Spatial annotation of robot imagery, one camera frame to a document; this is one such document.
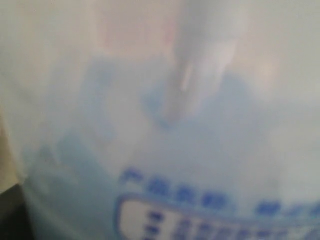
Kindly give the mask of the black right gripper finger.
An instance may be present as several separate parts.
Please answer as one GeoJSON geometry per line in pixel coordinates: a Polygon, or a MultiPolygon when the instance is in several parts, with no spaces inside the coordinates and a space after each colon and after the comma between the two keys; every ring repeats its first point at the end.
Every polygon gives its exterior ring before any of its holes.
{"type": "Polygon", "coordinates": [[[0,239],[34,239],[22,189],[18,184],[0,194],[0,239]]]}

